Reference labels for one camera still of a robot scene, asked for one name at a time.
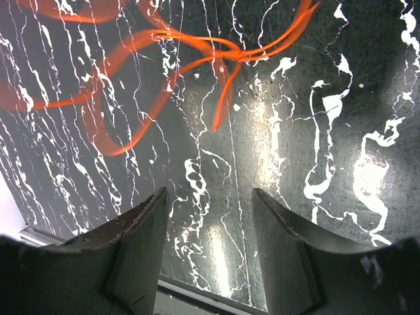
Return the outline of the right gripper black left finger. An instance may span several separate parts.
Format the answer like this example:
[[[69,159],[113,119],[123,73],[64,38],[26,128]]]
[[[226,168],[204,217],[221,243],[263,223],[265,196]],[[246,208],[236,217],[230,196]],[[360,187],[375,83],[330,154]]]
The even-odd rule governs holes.
[[[1,238],[2,314],[151,314],[167,231],[158,188],[109,222],[61,245]]]

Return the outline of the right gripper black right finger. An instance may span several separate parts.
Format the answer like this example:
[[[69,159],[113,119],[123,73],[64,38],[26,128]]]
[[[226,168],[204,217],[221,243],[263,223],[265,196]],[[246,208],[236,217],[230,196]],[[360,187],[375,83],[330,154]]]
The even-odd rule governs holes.
[[[419,313],[419,238],[372,247],[310,222],[260,188],[251,209],[269,314]]]

